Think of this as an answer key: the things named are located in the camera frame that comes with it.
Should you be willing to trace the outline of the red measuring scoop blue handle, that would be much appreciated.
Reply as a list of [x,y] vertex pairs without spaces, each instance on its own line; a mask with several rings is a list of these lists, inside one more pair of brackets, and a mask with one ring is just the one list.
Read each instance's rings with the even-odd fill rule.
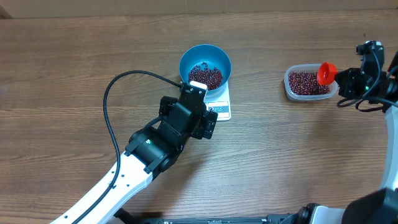
[[335,81],[335,75],[338,73],[337,68],[328,62],[323,62],[317,73],[317,82],[319,85],[331,85]]

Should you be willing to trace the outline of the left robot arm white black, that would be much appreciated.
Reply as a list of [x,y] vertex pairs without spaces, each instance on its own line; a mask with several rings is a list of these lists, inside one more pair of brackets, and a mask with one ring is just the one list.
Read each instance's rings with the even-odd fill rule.
[[115,165],[55,223],[113,221],[130,198],[175,164],[190,138],[212,137],[218,115],[206,108],[206,85],[184,83],[180,92],[161,99],[159,116],[130,137]]

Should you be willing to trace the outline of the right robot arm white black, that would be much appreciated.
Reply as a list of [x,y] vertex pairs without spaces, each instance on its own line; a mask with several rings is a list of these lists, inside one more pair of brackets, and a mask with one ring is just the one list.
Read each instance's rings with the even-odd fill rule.
[[384,51],[381,46],[365,49],[357,46],[362,56],[360,68],[349,68],[334,74],[342,101],[353,100],[356,109],[368,101],[380,107],[366,112],[382,111],[387,124],[387,151],[379,190],[351,202],[346,208],[316,206],[298,215],[307,223],[397,223],[397,64],[382,71]]

